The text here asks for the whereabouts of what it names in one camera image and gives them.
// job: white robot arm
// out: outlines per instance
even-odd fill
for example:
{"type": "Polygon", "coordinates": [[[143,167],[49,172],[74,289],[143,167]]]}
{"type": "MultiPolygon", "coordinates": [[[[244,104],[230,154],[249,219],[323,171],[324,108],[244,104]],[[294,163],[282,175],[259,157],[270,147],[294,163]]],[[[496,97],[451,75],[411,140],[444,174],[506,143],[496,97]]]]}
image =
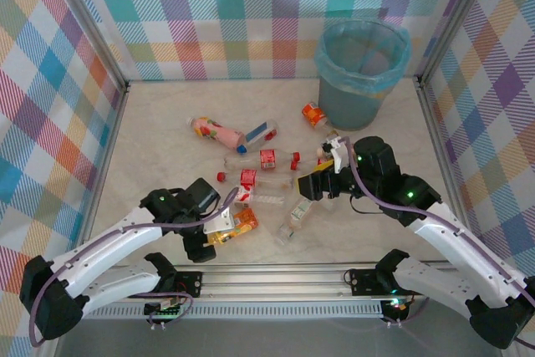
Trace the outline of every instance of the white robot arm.
{"type": "MultiPolygon", "coordinates": [[[[19,297],[30,313],[32,344],[38,346],[42,342],[36,339],[35,326],[43,339],[55,339],[107,303],[138,293],[176,291],[177,275],[181,273],[160,253],[149,254],[136,265],[119,271],[106,271],[169,232],[182,236],[187,257],[194,263],[213,259],[216,252],[207,245],[206,235],[234,228],[229,206],[236,193],[237,189],[232,190],[221,209],[206,214],[206,209],[219,202],[220,197],[203,179],[185,190],[154,190],[139,207],[84,245],[49,262],[41,256],[28,261],[19,297]]],[[[195,292],[195,287],[199,285],[191,285],[188,293],[195,292]]]]}
{"type": "Polygon", "coordinates": [[[376,266],[386,291],[414,291],[454,309],[470,320],[487,342],[506,349],[535,313],[535,278],[527,278],[486,247],[455,217],[440,195],[417,176],[401,174],[394,152],[379,137],[330,141],[334,162],[298,179],[310,200],[347,193],[367,196],[387,216],[432,244],[460,276],[444,273],[393,250],[376,266]],[[340,168],[340,144],[349,166],[340,168]]]}

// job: pink bottle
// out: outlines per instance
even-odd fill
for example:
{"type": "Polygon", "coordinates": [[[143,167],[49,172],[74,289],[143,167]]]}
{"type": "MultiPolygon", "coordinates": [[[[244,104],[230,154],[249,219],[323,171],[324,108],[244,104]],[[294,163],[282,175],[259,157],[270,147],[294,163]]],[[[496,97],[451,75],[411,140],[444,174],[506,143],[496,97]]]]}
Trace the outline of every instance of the pink bottle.
{"type": "Polygon", "coordinates": [[[212,138],[231,150],[236,150],[238,146],[245,142],[245,135],[241,131],[223,127],[207,117],[199,117],[197,119],[191,117],[188,119],[187,124],[200,137],[212,138]]]}

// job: marble floor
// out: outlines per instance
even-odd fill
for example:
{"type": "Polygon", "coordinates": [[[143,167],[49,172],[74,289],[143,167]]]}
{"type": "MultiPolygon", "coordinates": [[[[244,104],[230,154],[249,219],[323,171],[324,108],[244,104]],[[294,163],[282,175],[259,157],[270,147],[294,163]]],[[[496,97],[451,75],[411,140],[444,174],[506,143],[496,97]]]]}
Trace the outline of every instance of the marble floor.
{"type": "MultiPolygon", "coordinates": [[[[318,98],[316,79],[136,83],[132,85],[100,199],[92,235],[112,226],[141,198],[156,188],[189,186],[204,177],[224,197],[232,186],[218,183],[227,149],[197,137],[186,125],[190,116],[211,116],[222,125],[248,132],[266,119],[280,127],[273,148],[312,158],[322,136],[301,115],[318,98]]],[[[378,135],[394,149],[403,172],[428,181],[447,201],[435,152],[414,86],[403,79],[379,114],[352,140],[378,135]]],[[[368,199],[354,201],[363,211],[376,211],[368,199]]],[[[420,260],[444,258],[428,243],[382,215],[359,215],[349,198],[334,201],[329,211],[316,207],[303,229],[282,246],[275,233],[284,209],[255,208],[260,227],[217,247],[209,263],[341,263],[374,262],[393,248],[420,260]]],[[[122,263],[134,263],[149,252],[162,252],[174,264],[191,263],[178,235],[167,235],[133,252],[122,263]]]]}

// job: trash can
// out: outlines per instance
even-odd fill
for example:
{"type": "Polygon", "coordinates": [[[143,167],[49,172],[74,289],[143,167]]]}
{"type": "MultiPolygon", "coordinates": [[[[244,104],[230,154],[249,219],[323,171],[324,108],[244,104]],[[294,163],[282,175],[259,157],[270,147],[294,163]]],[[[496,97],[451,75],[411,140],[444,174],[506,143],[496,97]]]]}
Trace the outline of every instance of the trash can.
{"type": "Polygon", "coordinates": [[[409,33],[374,19],[348,20],[328,28],[318,41],[319,108],[331,125],[358,130],[405,74],[412,49],[409,33]]]}

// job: checkered fabric backdrop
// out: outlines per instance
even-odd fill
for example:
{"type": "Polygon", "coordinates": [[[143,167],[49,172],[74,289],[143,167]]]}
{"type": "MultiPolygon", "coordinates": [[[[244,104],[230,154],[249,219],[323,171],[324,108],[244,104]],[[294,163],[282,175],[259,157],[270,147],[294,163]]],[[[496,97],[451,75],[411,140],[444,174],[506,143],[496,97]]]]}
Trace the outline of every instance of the checkered fabric backdrop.
{"type": "MultiPolygon", "coordinates": [[[[94,0],[86,2],[106,31],[94,0]]],[[[402,25],[418,49],[431,17],[441,15],[437,0],[104,2],[135,64],[126,75],[144,80],[315,77],[316,42],[342,18],[383,18],[402,25]]],[[[106,37],[119,56],[112,36],[106,37]]]]}
{"type": "Polygon", "coordinates": [[[535,0],[476,0],[431,86],[472,231],[535,275],[535,0]]]}
{"type": "Polygon", "coordinates": [[[461,0],[450,0],[448,2],[440,20],[438,21],[438,24],[436,25],[435,32],[431,36],[431,40],[429,41],[429,43],[427,44],[427,47],[425,48],[424,55],[421,58],[420,64],[418,64],[418,68],[415,71],[416,75],[421,75],[421,73],[424,71],[429,61],[429,57],[435,51],[436,42],[444,33],[444,30],[446,29],[447,24],[451,21],[452,14],[455,11],[456,6],[460,1],[461,0]]]}
{"type": "Polygon", "coordinates": [[[29,354],[24,264],[76,238],[120,92],[64,0],[0,0],[0,355],[29,354]]]}

